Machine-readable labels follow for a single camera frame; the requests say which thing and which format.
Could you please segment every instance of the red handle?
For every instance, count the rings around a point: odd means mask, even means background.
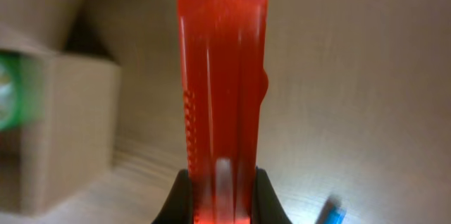
[[[178,0],[194,223],[248,223],[267,0]]]

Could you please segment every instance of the red utility knife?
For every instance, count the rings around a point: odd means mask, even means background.
[[[249,223],[268,0],[178,0],[194,223]]]

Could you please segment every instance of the wooden table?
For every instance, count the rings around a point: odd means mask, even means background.
[[[123,67],[115,168],[37,219],[150,223],[186,167],[175,0],[88,0]],[[293,223],[449,223],[451,0],[270,0],[257,163]]]

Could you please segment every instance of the wood grain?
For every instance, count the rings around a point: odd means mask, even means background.
[[[293,223],[451,217],[451,0],[270,0],[257,163]],[[186,166],[175,0],[89,0],[123,67],[116,167],[39,219],[150,223]]]

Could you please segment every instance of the green object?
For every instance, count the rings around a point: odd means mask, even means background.
[[[20,55],[0,51],[0,130],[22,122],[22,102]]]

